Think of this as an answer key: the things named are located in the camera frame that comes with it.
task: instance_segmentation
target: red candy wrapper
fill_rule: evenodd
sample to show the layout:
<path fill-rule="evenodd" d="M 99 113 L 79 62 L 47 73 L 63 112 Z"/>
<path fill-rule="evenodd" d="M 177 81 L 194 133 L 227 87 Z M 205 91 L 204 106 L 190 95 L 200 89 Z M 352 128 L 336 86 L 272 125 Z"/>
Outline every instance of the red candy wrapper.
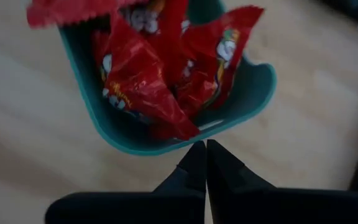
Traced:
<path fill-rule="evenodd" d="M 115 12 L 121 7 L 147 0 L 33 0 L 27 8 L 31 28 L 49 24 L 72 24 Z"/>
<path fill-rule="evenodd" d="M 108 72 L 103 94 L 117 109 L 151 119 L 151 134 L 159 139 L 166 132 L 182 140 L 200 132 L 164 83 L 154 49 L 119 14 L 111 14 L 111 34 L 96 31 L 93 41 L 100 48 L 94 51 L 96 63 Z"/>
<path fill-rule="evenodd" d="M 168 87 L 181 79 L 186 65 L 181 35 L 190 25 L 185 14 L 188 0 L 150 0 L 122 11 L 127 22 L 149 42 L 164 63 Z"/>
<path fill-rule="evenodd" d="M 195 55 L 188 55 L 188 66 L 177 86 L 178 103 L 188 116 L 205 106 L 219 108 L 226 101 L 242 51 L 263 11 L 240 7 L 208 24 L 190 26 L 183 34 L 183 43 Z"/>

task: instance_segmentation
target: wood grain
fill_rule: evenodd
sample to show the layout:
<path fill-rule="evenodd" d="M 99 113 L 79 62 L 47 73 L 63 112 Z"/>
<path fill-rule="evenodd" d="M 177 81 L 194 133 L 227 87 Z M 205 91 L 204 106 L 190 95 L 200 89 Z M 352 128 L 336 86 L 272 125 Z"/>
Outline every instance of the wood grain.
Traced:
<path fill-rule="evenodd" d="M 214 138 L 277 186 L 346 189 L 358 161 L 358 25 L 314 1 L 225 3 L 267 8 L 246 52 L 274 65 L 278 88 L 260 115 Z M 30 30 L 26 4 L 0 0 L 0 223 L 42 223 L 71 192 L 152 190 L 186 149 L 136 157 L 104 142 L 57 29 Z"/>

